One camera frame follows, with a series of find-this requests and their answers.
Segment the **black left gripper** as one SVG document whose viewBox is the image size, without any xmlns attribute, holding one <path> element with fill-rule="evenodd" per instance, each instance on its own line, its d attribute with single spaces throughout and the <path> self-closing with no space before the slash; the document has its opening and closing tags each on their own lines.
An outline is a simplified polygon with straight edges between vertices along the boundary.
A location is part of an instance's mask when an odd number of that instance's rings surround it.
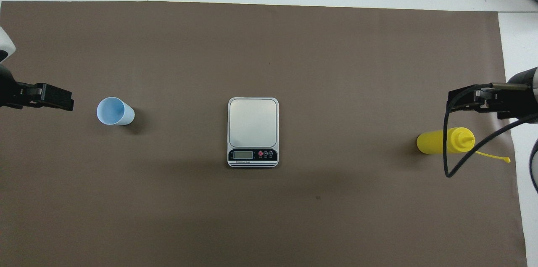
<svg viewBox="0 0 538 267">
<path fill-rule="evenodd" d="M 42 103 L 34 97 L 42 92 Z M 0 106 L 22 110 L 23 107 L 41 108 L 44 106 L 73 111 L 72 92 L 43 84 L 42 89 L 33 84 L 15 81 L 6 66 L 0 66 Z"/>
</svg>

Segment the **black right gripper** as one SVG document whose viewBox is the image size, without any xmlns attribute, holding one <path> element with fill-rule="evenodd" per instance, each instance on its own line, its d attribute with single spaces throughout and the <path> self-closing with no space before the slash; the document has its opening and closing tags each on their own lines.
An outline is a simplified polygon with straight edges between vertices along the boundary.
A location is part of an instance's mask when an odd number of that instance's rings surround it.
<svg viewBox="0 0 538 267">
<path fill-rule="evenodd" d="M 538 74 L 536 69 L 514 75 L 507 83 L 494 82 L 481 89 L 484 104 L 476 92 L 479 85 L 469 85 L 448 92 L 447 109 L 450 112 L 471 111 L 496 113 L 498 119 L 517 118 L 536 114 L 538 110 Z"/>
</svg>

